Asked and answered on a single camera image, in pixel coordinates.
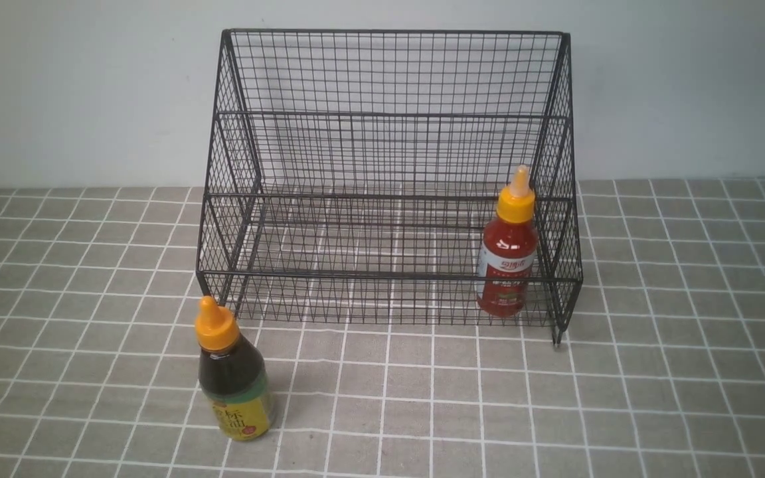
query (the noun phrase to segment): dark liquid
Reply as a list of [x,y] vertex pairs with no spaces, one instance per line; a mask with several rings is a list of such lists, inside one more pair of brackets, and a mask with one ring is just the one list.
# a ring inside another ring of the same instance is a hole
[[213,396],[242,393],[263,370],[262,354],[243,335],[225,351],[200,351],[200,385]]

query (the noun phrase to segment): orange nozzle cap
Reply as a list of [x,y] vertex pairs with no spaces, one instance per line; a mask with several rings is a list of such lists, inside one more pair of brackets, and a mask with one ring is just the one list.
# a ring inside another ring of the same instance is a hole
[[529,168],[522,165],[512,181],[497,199],[497,217],[511,224],[525,223],[533,218],[537,195],[529,187]]
[[212,296],[200,300],[200,315],[194,323],[197,341],[207,351],[222,351],[230,347],[240,336],[238,324],[229,309],[221,307]]

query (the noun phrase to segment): bottle neck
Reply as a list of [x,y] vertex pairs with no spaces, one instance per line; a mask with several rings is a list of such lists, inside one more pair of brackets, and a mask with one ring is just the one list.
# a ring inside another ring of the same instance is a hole
[[512,227],[530,227],[533,224],[533,218],[530,218],[529,220],[526,220],[524,222],[509,222],[504,220],[503,218],[501,218],[501,216],[497,214],[495,214],[495,218],[498,221],[501,221],[502,223],[506,224],[507,226],[512,226]]
[[240,344],[240,338],[242,338],[242,335],[240,335],[240,333],[239,333],[238,334],[238,338],[235,339],[234,342],[232,342],[231,345],[229,345],[227,347],[224,347],[224,348],[222,348],[219,351],[212,351],[210,349],[204,348],[201,345],[200,345],[200,350],[202,350],[203,352],[206,352],[206,354],[210,354],[210,355],[213,355],[213,356],[225,356],[225,355],[230,354],[230,352],[232,352],[234,350],[234,348],[236,348],[238,346],[238,344]]

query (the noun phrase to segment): black wire rack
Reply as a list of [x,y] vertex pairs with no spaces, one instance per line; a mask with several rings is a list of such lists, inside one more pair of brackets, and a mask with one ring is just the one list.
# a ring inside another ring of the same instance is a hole
[[[197,254],[250,320],[549,325],[582,285],[570,37],[522,31],[222,33]],[[480,311],[483,227],[531,166],[525,308]]]

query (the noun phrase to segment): sauce bottle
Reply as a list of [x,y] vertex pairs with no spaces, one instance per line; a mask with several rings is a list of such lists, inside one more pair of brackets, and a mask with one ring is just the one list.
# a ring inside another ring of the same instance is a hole
[[232,312],[211,296],[200,301],[195,323],[200,342],[200,387],[222,432],[231,439],[257,438],[274,423],[264,358],[247,340]]
[[539,240],[533,226],[537,197],[528,179],[528,167],[519,166],[498,196],[497,217],[483,229],[477,275],[487,280],[477,284],[477,304],[495,317],[512,317],[525,306]]

